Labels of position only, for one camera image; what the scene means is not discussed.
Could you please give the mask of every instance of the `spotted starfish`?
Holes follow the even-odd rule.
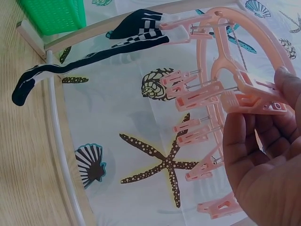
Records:
[[[190,114],[186,114],[184,117],[183,122],[188,121],[190,119]],[[169,183],[171,185],[174,202],[177,208],[180,208],[181,201],[180,201],[180,189],[178,185],[178,179],[175,174],[175,169],[181,170],[191,170],[198,162],[197,161],[176,161],[174,160],[175,155],[179,152],[180,147],[177,144],[177,138],[181,135],[186,134],[188,131],[183,130],[177,133],[175,139],[173,140],[172,147],[170,149],[169,155],[165,157],[162,152],[154,148],[153,146],[144,143],[134,137],[129,137],[125,134],[120,134],[119,136],[125,140],[130,145],[138,148],[139,150],[143,151],[144,153],[148,154],[149,156],[156,157],[161,161],[161,163],[145,172],[141,172],[139,174],[133,175],[131,177],[125,178],[121,180],[122,184],[128,184],[132,182],[136,182],[139,180],[143,180],[146,178],[155,175],[156,173],[161,172],[162,170],[166,169],[168,171]]]

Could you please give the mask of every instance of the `seashell print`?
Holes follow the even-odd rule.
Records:
[[[95,180],[102,182],[107,164],[102,162],[103,147],[97,144],[83,145],[75,151],[75,157],[85,189]]]
[[[142,79],[141,92],[143,97],[153,100],[167,101],[166,87],[160,83],[160,78],[174,72],[173,68],[156,69],[145,75]]]
[[[92,4],[97,6],[107,6],[109,5],[113,0],[92,0]]]
[[[248,0],[245,7],[254,12],[255,16],[258,16],[259,18],[271,17],[269,10],[257,0]]]
[[[292,46],[292,43],[287,39],[279,39],[280,44],[285,48],[287,56],[294,60],[297,57],[296,49]]]
[[[71,46],[64,49],[62,55],[60,56],[60,63],[61,64],[65,62],[65,60],[66,60],[67,56],[69,55],[70,51],[71,51]]]
[[[77,77],[77,76],[70,76],[70,77],[65,77],[62,79],[63,84],[72,84],[72,83],[85,83],[88,82],[89,78],[86,77]]]

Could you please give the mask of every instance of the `green basket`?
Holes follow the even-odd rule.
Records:
[[[20,3],[44,35],[72,32],[87,25],[83,0],[20,0]]]

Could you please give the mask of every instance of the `white metal bar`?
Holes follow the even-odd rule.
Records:
[[[48,50],[46,52],[46,56],[47,56],[47,58],[46,58],[47,64],[52,64],[53,63],[52,51]],[[49,99],[50,99],[52,126],[53,126],[53,130],[54,130],[54,134],[55,134],[55,145],[58,150],[59,161],[60,161],[60,165],[62,168],[63,178],[64,178],[66,188],[67,188],[67,193],[68,193],[68,196],[69,196],[69,199],[71,202],[71,206],[74,211],[78,225],[86,226],[83,214],[79,207],[79,202],[76,197],[76,192],[74,189],[74,185],[73,185],[69,167],[68,167],[66,153],[64,150],[60,122],[59,122],[58,113],[57,113],[54,77],[51,77],[48,79],[48,89],[49,89],[49,96],[50,96]]]

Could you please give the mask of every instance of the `string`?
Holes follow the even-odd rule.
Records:
[[[234,31],[234,26],[233,26],[232,24],[231,24],[231,29],[232,29],[232,32],[233,32],[233,35],[234,35],[234,38],[235,38],[235,41],[236,41],[236,44],[237,44],[239,53],[240,53],[240,57],[241,57],[241,59],[243,60],[243,64],[244,64],[245,70],[248,71],[248,70],[247,70],[247,67],[246,67],[246,61],[245,61],[245,58],[244,58],[244,56],[243,56],[243,52],[241,51],[241,48],[240,48],[240,45],[239,45],[237,36],[236,36],[236,34],[235,34],[235,31]]]

